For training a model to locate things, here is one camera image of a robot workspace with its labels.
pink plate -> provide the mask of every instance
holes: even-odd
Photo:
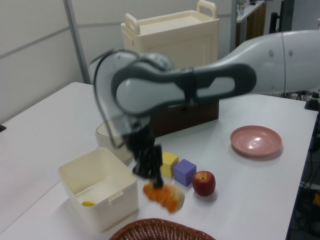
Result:
[[[282,145],[281,137],[275,131],[263,126],[242,126],[231,133],[230,141],[240,153],[263,157],[277,152]]]

red apple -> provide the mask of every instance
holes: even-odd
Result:
[[[194,191],[200,196],[206,197],[214,193],[216,178],[209,171],[198,171],[192,181]]]

wicker basket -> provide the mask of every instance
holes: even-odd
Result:
[[[110,240],[215,240],[193,228],[158,218],[141,219],[118,230]]]

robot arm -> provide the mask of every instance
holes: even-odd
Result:
[[[319,57],[320,31],[257,37],[215,63],[179,70],[158,53],[113,50],[92,64],[95,96],[104,119],[113,120],[123,144],[134,152],[135,173],[159,183],[161,148],[154,146],[148,126],[151,114],[174,105],[247,93],[316,88],[320,85]]]

table surface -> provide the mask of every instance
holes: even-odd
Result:
[[[199,197],[191,185],[165,178],[185,193],[182,209],[169,214],[143,196],[146,181],[138,179],[138,211],[110,230],[95,233],[77,217],[57,173],[59,166],[98,146],[95,130],[103,121],[93,87],[72,83],[4,124],[0,240],[105,240],[143,218],[167,219],[217,240],[284,240],[317,116],[304,105],[255,94],[224,99],[218,120],[157,138],[163,152],[195,163],[197,171],[212,172],[214,194]],[[237,154],[230,134],[246,125],[276,131],[283,143],[280,153],[259,159]]]
[[[256,1],[255,5],[250,5],[247,6],[244,10],[243,10],[243,15],[240,16],[238,15],[236,18],[236,23],[241,23],[243,20],[247,19],[247,17],[252,14],[255,10],[258,9],[258,7],[260,7],[262,4],[264,4],[266,1],[265,0],[260,0],[260,1]]]

